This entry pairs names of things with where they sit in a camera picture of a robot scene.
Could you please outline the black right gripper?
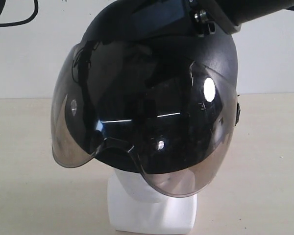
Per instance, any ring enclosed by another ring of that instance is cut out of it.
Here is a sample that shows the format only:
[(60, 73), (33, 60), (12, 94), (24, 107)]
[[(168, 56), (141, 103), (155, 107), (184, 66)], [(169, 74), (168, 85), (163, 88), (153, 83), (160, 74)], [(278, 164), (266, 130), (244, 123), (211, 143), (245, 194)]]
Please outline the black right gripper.
[(215, 0), (141, 0), (130, 10), (129, 20), (136, 37), (204, 37), (217, 26), (228, 35), (241, 30)]

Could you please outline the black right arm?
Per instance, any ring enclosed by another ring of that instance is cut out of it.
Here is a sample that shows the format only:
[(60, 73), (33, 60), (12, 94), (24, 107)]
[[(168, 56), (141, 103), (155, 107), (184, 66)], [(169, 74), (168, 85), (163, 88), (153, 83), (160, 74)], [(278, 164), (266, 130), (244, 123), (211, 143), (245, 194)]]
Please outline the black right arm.
[(228, 35), (243, 23), (280, 10), (293, 10), (294, 0), (141, 0), (130, 13), (139, 38), (162, 35)]

